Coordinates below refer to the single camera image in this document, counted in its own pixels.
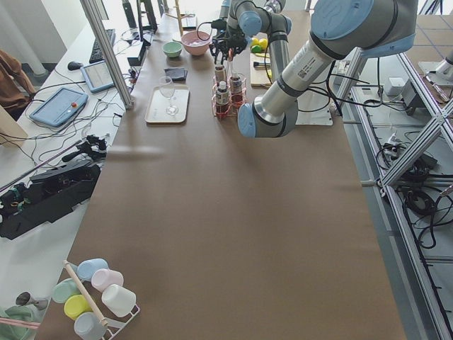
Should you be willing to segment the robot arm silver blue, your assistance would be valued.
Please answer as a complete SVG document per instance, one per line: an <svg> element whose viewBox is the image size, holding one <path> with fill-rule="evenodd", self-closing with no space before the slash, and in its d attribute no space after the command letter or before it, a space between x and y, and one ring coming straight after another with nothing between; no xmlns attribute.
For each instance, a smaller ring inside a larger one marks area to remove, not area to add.
<svg viewBox="0 0 453 340"><path fill-rule="evenodd" d="M227 28L247 36L266 33L273 75L271 87L238 112L245 137L282 137L296 125L297 99L335 60L355 48L366 57L385 57L409 50L415 39L417 1L318 1L309 38L289 57L290 20L284 1L232 1Z"/></svg>
<svg viewBox="0 0 453 340"><path fill-rule="evenodd" d="M223 1L219 18L211 22L211 28L217 31L209 44L210 54L213 56L215 64L223 65L229 54L229 34L227 32L229 7L230 1Z"/></svg>

